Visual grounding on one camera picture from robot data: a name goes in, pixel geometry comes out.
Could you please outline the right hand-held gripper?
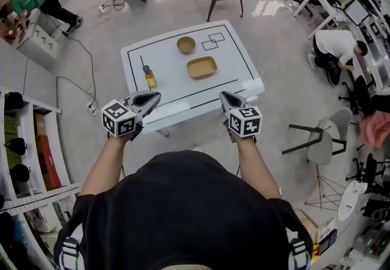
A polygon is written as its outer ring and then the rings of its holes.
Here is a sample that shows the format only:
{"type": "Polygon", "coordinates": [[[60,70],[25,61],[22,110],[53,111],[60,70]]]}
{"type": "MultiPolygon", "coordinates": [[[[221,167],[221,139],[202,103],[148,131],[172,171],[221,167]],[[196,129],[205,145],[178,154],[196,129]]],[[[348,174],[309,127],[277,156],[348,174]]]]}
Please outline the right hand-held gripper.
{"type": "Polygon", "coordinates": [[[257,106],[246,105],[248,101],[242,96],[222,91],[219,94],[226,120],[224,125],[228,131],[232,143],[236,137],[252,137],[256,141],[256,135],[261,132],[263,115],[257,106]]]}

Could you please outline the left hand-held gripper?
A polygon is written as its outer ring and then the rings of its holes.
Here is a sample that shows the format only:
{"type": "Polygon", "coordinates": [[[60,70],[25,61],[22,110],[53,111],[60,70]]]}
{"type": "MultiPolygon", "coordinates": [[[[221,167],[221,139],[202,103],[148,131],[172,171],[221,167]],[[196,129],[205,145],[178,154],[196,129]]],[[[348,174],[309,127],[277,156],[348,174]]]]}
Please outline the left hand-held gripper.
{"type": "Polygon", "coordinates": [[[130,98],[113,99],[101,109],[103,128],[116,138],[133,135],[143,129],[142,119],[156,108],[161,94],[157,91],[137,91],[130,98]]]}

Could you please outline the rectangular tan tray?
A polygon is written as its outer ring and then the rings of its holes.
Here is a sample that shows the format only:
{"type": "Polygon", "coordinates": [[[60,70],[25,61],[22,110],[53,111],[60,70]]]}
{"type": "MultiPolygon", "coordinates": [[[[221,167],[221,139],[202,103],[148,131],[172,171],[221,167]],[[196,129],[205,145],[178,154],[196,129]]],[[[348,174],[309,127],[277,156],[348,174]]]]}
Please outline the rectangular tan tray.
{"type": "Polygon", "coordinates": [[[190,60],[187,63],[188,75],[194,80],[212,76],[218,69],[213,57],[205,56],[190,60]]]}

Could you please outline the person's left forearm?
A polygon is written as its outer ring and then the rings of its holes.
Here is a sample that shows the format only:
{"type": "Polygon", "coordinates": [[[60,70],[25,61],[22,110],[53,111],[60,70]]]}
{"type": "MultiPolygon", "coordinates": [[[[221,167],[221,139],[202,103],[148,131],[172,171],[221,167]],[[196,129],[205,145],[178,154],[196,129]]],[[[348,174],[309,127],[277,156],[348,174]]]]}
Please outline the person's left forearm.
{"type": "Polygon", "coordinates": [[[127,142],[127,137],[110,137],[106,141],[82,185],[81,196],[106,192],[119,182],[127,142]]]}

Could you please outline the person's right forearm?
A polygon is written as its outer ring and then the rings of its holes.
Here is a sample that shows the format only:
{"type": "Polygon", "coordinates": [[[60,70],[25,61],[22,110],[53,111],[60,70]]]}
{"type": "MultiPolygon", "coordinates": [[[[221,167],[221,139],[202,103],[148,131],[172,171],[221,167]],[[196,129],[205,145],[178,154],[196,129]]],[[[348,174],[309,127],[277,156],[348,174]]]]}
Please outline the person's right forearm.
{"type": "Polygon", "coordinates": [[[253,138],[238,138],[241,178],[266,199],[280,199],[277,182],[265,164],[253,138]]]}

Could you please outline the yellow drink bottle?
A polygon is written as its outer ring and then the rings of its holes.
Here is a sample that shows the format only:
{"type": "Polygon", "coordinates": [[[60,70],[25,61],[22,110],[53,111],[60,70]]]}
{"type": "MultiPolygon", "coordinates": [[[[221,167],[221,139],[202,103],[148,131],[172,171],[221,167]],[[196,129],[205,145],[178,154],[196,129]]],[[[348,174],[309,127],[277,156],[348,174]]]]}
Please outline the yellow drink bottle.
{"type": "Polygon", "coordinates": [[[150,88],[156,87],[157,83],[155,81],[154,74],[148,65],[143,66],[143,72],[149,87],[150,88]]]}

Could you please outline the round tan bowl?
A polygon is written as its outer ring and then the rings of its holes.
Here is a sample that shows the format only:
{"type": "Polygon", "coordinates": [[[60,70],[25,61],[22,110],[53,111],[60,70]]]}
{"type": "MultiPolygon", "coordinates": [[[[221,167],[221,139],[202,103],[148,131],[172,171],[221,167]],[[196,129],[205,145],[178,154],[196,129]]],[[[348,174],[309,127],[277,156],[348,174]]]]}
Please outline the round tan bowl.
{"type": "Polygon", "coordinates": [[[191,37],[180,37],[177,40],[177,48],[182,54],[190,54],[194,51],[196,42],[191,37]]]}

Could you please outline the gray shell chair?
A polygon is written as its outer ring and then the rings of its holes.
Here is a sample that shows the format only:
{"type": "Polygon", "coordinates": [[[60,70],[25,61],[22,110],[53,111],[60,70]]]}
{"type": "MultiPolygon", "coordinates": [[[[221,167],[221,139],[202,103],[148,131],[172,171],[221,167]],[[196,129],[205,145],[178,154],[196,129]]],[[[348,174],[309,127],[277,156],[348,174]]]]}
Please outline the gray shell chair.
{"type": "Polygon", "coordinates": [[[337,210],[341,201],[341,193],[336,188],[341,188],[342,185],[322,176],[319,168],[329,165],[333,156],[345,153],[352,116],[352,111],[344,107],[323,117],[316,125],[322,132],[322,139],[308,148],[307,162],[315,166],[319,200],[306,202],[307,206],[320,210],[337,210]]]}

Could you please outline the person's black t-shirt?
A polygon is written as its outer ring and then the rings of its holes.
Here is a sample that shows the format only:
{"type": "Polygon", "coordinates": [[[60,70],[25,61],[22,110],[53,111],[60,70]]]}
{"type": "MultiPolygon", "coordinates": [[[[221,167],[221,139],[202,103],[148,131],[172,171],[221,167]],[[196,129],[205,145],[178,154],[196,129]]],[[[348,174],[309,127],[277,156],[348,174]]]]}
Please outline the person's black t-shirt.
{"type": "Polygon", "coordinates": [[[266,199],[207,154],[178,151],[79,196],[54,260],[83,270],[309,270],[312,252],[287,201],[266,199]]]}

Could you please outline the white drawer cabinet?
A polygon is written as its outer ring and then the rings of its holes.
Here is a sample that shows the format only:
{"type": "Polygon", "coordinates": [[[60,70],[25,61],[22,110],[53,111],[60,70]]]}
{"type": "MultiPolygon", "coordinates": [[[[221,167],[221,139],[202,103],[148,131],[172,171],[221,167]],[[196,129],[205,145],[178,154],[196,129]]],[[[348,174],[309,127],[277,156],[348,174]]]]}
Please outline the white drawer cabinet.
{"type": "Polygon", "coordinates": [[[12,46],[45,69],[57,61],[58,43],[35,23],[30,24],[25,32],[18,30],[12,46]]]}

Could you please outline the white tall cabinet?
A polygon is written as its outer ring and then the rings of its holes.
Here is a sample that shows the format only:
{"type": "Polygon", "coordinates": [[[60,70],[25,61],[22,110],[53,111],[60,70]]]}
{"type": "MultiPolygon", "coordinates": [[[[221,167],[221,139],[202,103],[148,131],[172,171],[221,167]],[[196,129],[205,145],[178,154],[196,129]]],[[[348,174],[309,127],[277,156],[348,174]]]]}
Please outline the white tall cabinet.
{"type": "Polygon", "coordinates": [[[55,75],[0,38],[0,86],[56,107],[55,75]]]}

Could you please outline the white desk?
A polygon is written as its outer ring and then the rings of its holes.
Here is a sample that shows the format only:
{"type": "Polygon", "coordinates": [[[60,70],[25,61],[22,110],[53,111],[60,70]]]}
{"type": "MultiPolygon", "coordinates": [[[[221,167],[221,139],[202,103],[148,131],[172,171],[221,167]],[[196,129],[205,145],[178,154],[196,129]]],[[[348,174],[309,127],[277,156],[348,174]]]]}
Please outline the white desk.
{"type": "MultiPolygon", "coordinates": [[[[303,0],[301,5],[299,5],[296,11],[292,14],[293,17],[296,17],[310,1],[311,0],[303,0]]],[[[328,17],[324,19],[323,22],[321,22],[320,25],[318,25],[318,27],[307,36],[307,39],[309,40],[312,39],[315,34],[323,27],[325,27],[330,21],[333,21],[334,23],[347,23],[349,21],[348,16],[341,9],[332,6],[327,0],[318,1],[324,10],[328,13],[328,17]]]]}

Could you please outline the white-screen monitor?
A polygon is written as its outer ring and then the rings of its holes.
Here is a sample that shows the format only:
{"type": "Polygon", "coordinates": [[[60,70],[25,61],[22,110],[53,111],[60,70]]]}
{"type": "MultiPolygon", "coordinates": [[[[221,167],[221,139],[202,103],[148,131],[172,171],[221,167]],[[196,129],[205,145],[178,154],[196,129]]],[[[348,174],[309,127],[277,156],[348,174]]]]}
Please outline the white-screen monitor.
{"type": "Polygon", "coordinates": [[[360,0],[351,0],[345,5],[343,11],[356,26],[359,26],[370,16],[370,13],[360,0]]]}

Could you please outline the white shelf unit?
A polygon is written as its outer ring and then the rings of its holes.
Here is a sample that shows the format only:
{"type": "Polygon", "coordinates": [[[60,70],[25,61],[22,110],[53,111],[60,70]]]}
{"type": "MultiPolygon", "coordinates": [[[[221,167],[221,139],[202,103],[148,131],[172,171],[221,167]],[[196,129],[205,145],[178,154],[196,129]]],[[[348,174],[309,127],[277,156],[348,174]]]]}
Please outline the white shelf unit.
{"type": "Polygon", "coordinates": [[[56,270],[54,243],[80,191],[66,170],[59,113],[0,86],[0,257],[13,270],[56,270]]]}

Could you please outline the white round side table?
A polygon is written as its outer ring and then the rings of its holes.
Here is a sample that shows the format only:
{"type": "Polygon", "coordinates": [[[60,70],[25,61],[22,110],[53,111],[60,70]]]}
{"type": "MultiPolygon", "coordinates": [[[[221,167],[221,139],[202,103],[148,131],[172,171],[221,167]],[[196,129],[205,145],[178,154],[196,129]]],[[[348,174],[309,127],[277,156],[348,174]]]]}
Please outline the white round side table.
{"type": "Polygon", "coordinates": [[[358,182],[357,180],[353,180],[348,184],[338,207],[339,222],[343,222],[349,218],[353,213],[360,196],[366,192],[367,188],[368,184],[366,182],[358,182]]]}

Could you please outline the black metal frame stool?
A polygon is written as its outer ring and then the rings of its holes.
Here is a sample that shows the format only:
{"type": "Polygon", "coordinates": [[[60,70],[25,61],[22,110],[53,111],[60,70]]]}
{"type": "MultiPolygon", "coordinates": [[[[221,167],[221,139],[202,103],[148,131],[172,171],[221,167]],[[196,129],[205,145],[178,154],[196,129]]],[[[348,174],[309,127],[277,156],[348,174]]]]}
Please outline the black metal frame stool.
{"type": "MultiPolygon", "coordinates": [[[[316,139],[310,140],[309,142],[306,142],[304,144],[300,144],[298,146],[295,146],[295,147],[292,147],[290,149],[284,150],[284,151],[282,151],[282,155],[288,154],[290,152],[298,151],[299,149],[303,149],[303,148],[310,147],[310,146],[313,146],[315,144],[324,142],[325,130],[320,128],[320,127],[307,127],[307,126],[300,126],[300,125],[290,124],[289,128],[297,129],[297,130],[304,130],[304,131],[307,131],[307,132],[310,132],[310,133],[317,133],[318,137],[316,139]]],[[[343,153],[343,152],[346,151],[346,147],[347,147],[346,140],[338,140],[338,139],[335,139],[335,138],[331,138],[331,140],[326,140],[325,142],[326,143],[330,143],[330,149],[333,149],[332,143],[338,143],[338,144],[342,144],[343,145],[342,149],[337,150],[337,151],[331,151],[332,155],[338,155],[338,154],[343,153]]]]}

